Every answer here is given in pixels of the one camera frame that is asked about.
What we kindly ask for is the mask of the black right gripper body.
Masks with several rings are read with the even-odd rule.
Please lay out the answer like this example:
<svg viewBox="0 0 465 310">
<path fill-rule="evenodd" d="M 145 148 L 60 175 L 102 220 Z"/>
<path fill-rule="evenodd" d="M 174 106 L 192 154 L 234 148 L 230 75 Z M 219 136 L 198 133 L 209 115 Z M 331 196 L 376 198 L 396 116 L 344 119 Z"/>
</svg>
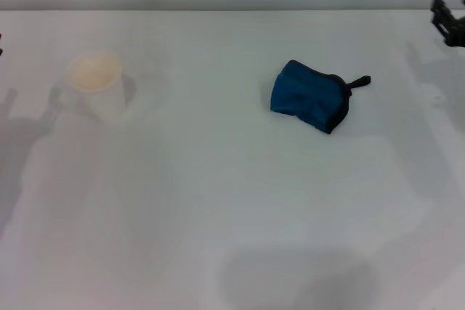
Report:
<svg viewBox="0 0 465 310">
<path fill-rule="evenodd" d="M 464 17 L 455 19 L 445 26 L 448 32 L 445 44 L 449 47 L 464 47 Z"/>
</svg>

